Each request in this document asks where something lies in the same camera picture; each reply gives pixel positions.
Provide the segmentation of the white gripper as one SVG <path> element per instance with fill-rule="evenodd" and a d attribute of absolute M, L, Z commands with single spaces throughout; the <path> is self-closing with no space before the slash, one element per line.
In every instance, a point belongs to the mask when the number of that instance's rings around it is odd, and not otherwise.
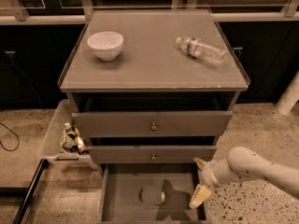
<path fill-rule="evenodd" d="M 194 158 L 193 161 L 201 171 L 201 180 L 205 186 L 198 184 L 191 197 L 189 207 L 196 209 L 204 201 L 206 201 L 212 194 L 212 189 L 218 189 L 222 187 L 222 183 L 217 179 L 214 174 L 213 166 L 215 161 L 205 162 L 202 159 Z"/>

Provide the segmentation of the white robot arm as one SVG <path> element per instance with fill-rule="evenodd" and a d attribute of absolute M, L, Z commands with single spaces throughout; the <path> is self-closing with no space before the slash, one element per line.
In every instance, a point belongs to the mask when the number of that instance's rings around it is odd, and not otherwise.
<path fill-rule="evenodd" d="M 196 209 L 207 200 L 212 191 L 228 183 L 241 183 L 262 179 L 299 199 L 299 170 L 280 165 L 246 147 L 232 148 L 220 161 L 194 158 L 200 170 L 200 183 L 196 186 L 189 207 Z"/>

